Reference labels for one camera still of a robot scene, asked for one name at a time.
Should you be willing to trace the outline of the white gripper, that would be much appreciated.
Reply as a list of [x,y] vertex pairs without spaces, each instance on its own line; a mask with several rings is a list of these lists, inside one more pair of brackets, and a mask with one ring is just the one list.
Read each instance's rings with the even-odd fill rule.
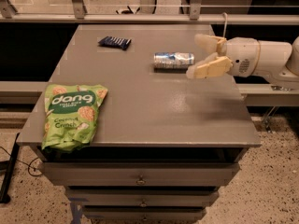
[[197,34],[194,42],[212,54],[188,68],[186,76],[190,79],[221,77],[230,69],[232,76],[248,77],[258,61],[260,44],[253,38],[236,37],[227,41],[221,36]]

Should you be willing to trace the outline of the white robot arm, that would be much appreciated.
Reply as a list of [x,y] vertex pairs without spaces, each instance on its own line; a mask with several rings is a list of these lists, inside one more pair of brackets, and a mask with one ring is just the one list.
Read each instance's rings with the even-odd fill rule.
[[208,56],[188,68],[187,78],[256,76],[283,88],[299,88],[298,39],[290,44],[198,34],[194,42]]

